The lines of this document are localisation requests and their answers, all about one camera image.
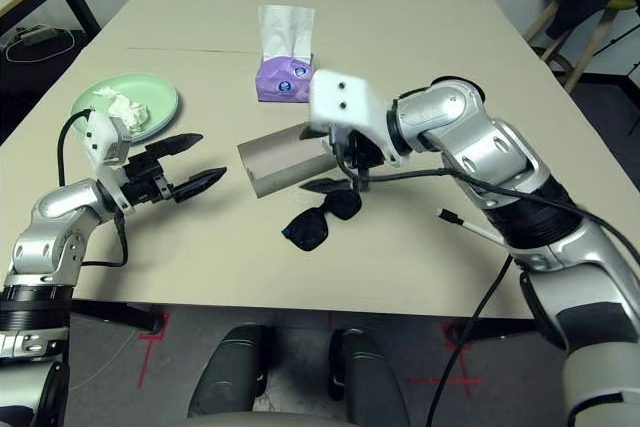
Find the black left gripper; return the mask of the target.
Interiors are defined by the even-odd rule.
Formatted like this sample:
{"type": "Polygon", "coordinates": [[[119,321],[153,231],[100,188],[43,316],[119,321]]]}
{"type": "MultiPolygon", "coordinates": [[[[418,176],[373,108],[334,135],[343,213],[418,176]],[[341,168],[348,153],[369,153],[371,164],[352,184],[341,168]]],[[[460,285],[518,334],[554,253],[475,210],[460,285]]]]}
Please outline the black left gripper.
{"type": "Polygon", "coordinates": [[[226,167],[204,170],[172,187],[158,161],[159,158],[189,150],[202,139],[203,135],[199,133],[178,134],[150,143],[145,146],[146,152],[131,157],[122,167],[125,181],[120,186],[127,201],[131,205],[138,205],[173,198],[176,203],[181,203],[217,183],[226,174],[226,167]]]}

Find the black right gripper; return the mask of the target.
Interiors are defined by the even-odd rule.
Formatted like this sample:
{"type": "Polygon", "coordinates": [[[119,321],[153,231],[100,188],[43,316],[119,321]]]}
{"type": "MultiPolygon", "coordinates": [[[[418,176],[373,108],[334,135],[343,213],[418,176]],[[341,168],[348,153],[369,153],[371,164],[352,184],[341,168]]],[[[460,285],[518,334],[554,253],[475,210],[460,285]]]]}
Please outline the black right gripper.
{"type": "MultiPolygon", "coordinates": [[[[327,135],[327,132],[305,127],[301,131],[299,139],[304,141],[323,138],[327,135]]],[[[370,169],[381,166],[385,162],[380,148],[358,131],[342,127],[330,128],[329,144],[338,168],[346,175],[347,179],[315,178],[300,184],[299,187],[319,194],[349,190],[368,191],[370,169]]]]}

